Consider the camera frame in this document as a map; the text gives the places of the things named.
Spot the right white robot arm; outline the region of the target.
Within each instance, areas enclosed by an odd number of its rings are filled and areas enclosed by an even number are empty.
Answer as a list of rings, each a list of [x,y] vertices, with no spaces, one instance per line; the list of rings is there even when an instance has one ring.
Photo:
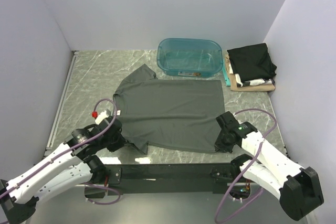
[[[220,133],[215,142],[219,151],[231,152],[235,145],[245,154],[231,161],[232,182],[225,193],[227,197],[237,182],[244,179],[255,182],[260,191],[275,196],[283,211],[299,221],[324,203],[318,173],[304,168],[269,143],[249,122],[239,123],[231,112],[216,118]]]

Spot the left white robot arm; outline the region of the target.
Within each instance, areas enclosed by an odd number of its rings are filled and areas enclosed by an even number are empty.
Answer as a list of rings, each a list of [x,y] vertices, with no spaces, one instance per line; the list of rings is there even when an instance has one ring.
[[[22,175],[1,180],[1,207],[7,223],[23,223],[36,207],[78,184],[106,189],[113,176],[96,155],[102,149],[114,152],[127,141],[122,124],[109,116],[99,124],[74,130],[49,156]]]

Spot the grey t shirt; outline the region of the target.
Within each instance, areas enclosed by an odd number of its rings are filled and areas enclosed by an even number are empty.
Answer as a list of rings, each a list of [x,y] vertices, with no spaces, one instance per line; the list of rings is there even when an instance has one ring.
[[[148,146],[215,153],[225,112],[220,80],[163,80],[146,64],[124,78],[113,100],[122,136],[147,153]]]

